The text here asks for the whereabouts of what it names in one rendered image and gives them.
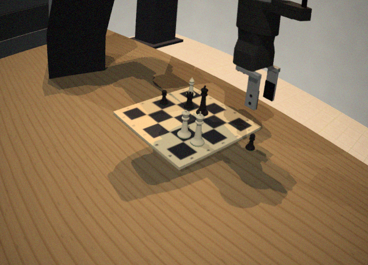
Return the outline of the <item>black chess king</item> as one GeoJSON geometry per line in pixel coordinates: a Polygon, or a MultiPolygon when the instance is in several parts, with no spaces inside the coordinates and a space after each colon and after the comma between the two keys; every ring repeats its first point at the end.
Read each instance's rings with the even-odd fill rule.
{"type": "Polygon", "coordinates": [[[208,96],[207,94],[208,89],[206,88],[206,86],[204,86],[204,88],[201,89],[201,103],[200,103],[200,108],[196,111],[196,114],[199,114],[201,112],[202,115],[207,116],[208,115],[208,111],[206,109],[206,97],[208,96]]]}

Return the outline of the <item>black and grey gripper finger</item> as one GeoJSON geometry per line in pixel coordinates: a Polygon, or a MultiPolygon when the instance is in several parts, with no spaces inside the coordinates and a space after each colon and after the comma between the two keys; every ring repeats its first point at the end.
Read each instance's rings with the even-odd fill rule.
{"type": "Polygon", "coordinates": [[[262,74],[256,71],[248,71],[239,66],[236,66],[236,70],[248,75],[246,99],[244,105],[252,110],[256,110],[258,105],[260,80],[262,78],[262,74]]]}
{"type": "Polygon", "coordinates": [[[274,101],[275,98],[275,91],[277,88],[277,81],[278,81],[278,74],[281,68],[272,65],[267,67],[267,77],[264,85],[264,92],[263,97],[270,100],[271,102],[274,101]]]}

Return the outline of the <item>white bishop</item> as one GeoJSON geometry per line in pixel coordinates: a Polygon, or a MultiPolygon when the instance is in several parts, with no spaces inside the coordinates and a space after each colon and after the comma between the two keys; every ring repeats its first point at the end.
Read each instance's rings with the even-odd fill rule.
{"type": "Polygon", "coordinates": [[[195,94],[195,92],[193,91],[193,85],[194,85],[194,79],[193,79],[193,78],[191,78],[191,79],[189,80],[189,85],[190,85],[190,87],[189,87],[188,92],[190,92],[190,91],[191,91],[191,93],[193,92],[193,93],[194,93],[194,95],[193,95],[193,96],[195,96],[196,94],[195,94]]]}

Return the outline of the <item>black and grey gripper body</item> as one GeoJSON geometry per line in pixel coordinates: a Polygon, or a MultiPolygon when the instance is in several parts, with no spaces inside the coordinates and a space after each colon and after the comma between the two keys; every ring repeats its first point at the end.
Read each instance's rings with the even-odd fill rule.
{"type": "Polygon", "coordinates": [[[233,63],[248,71],[270,67],[274,63],[274,40],[279,35],[281,16],[310,21],[308,0],[302,4],[287,0],[238,0],[238,40],[233,63]],[[274,37],[273,37],[274,36],[274,37]]]}

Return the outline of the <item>tan and black chessboard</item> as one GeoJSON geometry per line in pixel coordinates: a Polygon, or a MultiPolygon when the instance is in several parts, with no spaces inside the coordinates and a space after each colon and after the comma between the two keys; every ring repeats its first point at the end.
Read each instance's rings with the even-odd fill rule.
{"type": "Polygon", "coordinates": [[[202,138],[204,145],[195,147],[190,144],[196,126],[196,111],[200,108],[201,91],[193,87],[193,109],[185,109],[186,93],[189,87],[168,93],[167,105],[161,105],[162,95],[116,110],[113,114],[128,128],[135,132],[157,153],[163,156],[178,170],[204,159],[225,147],[249,136],[261,129],[261,126],[245,116],[212,98],[206,97],[208,115],[204,116],[202,138]],[[182,128],[182,111],[190,112],[188,131],[191,137],[181,139],[177,136],[182,128]]]}

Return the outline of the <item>white chess queen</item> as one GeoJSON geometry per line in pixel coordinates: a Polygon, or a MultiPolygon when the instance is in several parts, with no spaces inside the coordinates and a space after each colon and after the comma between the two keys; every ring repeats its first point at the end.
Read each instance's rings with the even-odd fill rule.
{"type": "Polygon", "coordinates": [[[182,128],[180,131],[178,131],[177,136],[181,139],[188,139],[191,137],[191,133],[188,131],[188,124],[187,121],[189,120],[190,112],[187,110],[182,111],[182,128]]]}

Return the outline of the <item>white chess king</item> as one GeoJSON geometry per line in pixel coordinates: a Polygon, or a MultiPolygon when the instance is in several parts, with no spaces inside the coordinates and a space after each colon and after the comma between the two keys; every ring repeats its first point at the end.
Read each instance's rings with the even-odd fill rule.
{"type": "Polygon", "coordinates": [[[197,124],[197,126],[196,126],[196,129],[195,129],[195,135],[190,140],[190,144],[195,146],[195,147],[200,147],[200,146],[204,145],[204,140],[202,138],[202,124],[204,123],[204,121],[203,121],[204,116],[200,112],[195,117],[196,117],[195,123],[197,124]]]}

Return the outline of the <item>black pawn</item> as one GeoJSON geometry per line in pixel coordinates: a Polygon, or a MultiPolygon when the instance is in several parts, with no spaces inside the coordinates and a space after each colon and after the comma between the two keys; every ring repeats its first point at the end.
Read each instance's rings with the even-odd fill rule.
{"type": "Polygon", "coordinates": [[[250,142],[246,145],[246,150],[248,151],[253,151],[255,149],[254,146],[254,140],[255,140],[255,134],[250,134],[250,138],[249,138],[250,142]]]}
{"type": "Polygon", "coordinates": [[[162,100],[159,102],[161,105],[167,105],[168,101],[166,100],[167,91],[162,91],[162,100]]]}

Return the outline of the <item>black rook chess piece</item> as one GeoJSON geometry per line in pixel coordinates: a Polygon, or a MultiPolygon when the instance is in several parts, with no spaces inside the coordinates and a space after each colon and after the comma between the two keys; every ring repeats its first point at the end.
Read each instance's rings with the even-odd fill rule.
{"type": "Polygon", "coordinates": [[[193,109],[194,105],[192,104],[192,98],[193,98],[193,92],[187,92],[186,97],[187,97],[187,102],[186,104],[184,104],[184,108],[185,109],[193,109]]]}

